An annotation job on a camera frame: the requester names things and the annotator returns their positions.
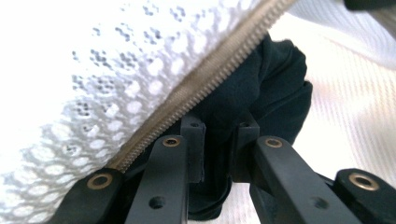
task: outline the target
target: black cloth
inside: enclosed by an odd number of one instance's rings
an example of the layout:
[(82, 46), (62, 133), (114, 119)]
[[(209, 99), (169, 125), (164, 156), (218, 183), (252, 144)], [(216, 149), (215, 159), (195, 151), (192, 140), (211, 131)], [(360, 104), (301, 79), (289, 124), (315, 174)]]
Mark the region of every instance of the black cloth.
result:
[(206, 125), (205, 180), (190, 184), (189, 219), (219, 216), (232, 186), (228, 140), (244, 112), (258, 121), (261, 135), (294, 142), (311, 104), (312, 85), (304, 81), (305, 73), (305, 56), (289, 40), (273, 42), (268, 35), (193, 109)]

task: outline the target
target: brass rivet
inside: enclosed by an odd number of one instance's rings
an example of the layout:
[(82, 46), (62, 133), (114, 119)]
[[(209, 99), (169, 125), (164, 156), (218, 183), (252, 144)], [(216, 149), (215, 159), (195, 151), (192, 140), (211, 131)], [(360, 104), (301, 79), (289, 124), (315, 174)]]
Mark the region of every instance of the brass rivet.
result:
[(368, 175), (352, 173), (351, 175), (349, 175), (349, 181), (361, 189), (366, 189), (370, 191), (375, 191), (379, 189), (376, 181)]
[(265, 139), (265, 145), (267, 145), (268, 147), (282, 147), (283, 146), (282, 142), (275, 138)]
[(177, 147), (180, 144), (180, 140), (177, 138), (166, 138), (163, 140), (163, 145), (166, 147)]
[(111, 174), (94, 175), (88, 180), (87, 187), (89, 189), (104, 189), (111, 184), (113, 176)]

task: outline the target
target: textured white fabric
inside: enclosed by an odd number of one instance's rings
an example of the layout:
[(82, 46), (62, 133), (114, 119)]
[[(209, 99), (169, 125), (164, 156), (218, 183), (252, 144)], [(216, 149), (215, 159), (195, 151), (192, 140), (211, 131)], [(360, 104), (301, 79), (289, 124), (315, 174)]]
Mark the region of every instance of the textured white fabric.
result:
[(0, 223), (48, 218), (258, 2), (2, 1)]
[[(385, 24), (392, 24), (390, 15), (395, 12), (393, 9), (373, 14), (386, 21)], [(376, 63), (396, 69), (396, 39), (369, 13), (348, 11), (340, 0), (300, 0), (289, 13), (317, 24), (316, 29), (321, 30), (319, 33), (332, 41)]]
[[(304, 52), (314, 85), (294, 148), (331, 179), (341, 169), (360, 168), (396, 188), (396, 70), (335, 44), (321, 31), (290, 15), (270, 30), (274, 40), (291, 39)], [(219, 219), (206, 223), (260, 223), (248, 184), (234, 184)]]

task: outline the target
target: lace fabric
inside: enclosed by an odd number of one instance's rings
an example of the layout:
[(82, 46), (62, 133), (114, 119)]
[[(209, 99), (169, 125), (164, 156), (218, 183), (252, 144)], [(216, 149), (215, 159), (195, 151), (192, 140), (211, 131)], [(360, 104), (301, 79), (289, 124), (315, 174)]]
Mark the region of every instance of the lace fabric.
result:
[(47, 220), (258, 2), (2, 3), (0, 222)]

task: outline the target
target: crumpled fabric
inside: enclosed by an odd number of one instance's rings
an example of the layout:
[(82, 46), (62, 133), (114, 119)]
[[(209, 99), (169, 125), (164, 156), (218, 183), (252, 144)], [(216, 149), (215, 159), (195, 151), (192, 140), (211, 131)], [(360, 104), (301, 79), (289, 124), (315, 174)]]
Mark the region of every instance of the crumpled fabric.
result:
[(305, 56), (289, 41), (268, 35), (247, 59), (192, 112), (205, 123), (205, 177), (190, 184), (189, 219), (219, 216), (232, 180), (230, 144), (240, 117), (250, 112), (260, 135), (281, 137), (291, 144), (311, 106), (312, 84), (304, 80)]
[(0, 223), (48, 220), (258, 2), (1, 2)]

